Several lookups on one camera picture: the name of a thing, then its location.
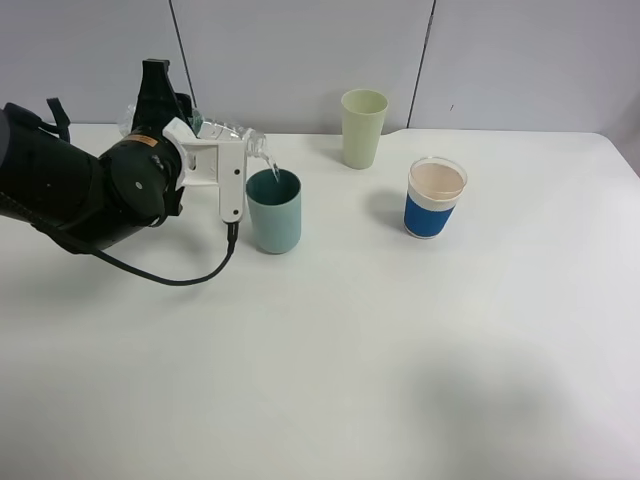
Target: blue paper cup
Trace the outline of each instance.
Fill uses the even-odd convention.
[[[441,157],[421,158],[409,170],[404,226],[417,238],[433,238],[449,216],[467,184],[467,173]]]

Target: white tabletop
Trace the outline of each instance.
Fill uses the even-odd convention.
[[[118,138],[72,129],[95,154]],[[302,240],[259,253],[245,218],[201,286],[0,219],[1,478],[640,478],[640,180],[608,140],[406,130],[366,171],[339,137],[269,142],[302,180]],[[430,241],[402,228],[424,155],[469,174]],[[183,204],[110,253],[212,270],[217,191]]]

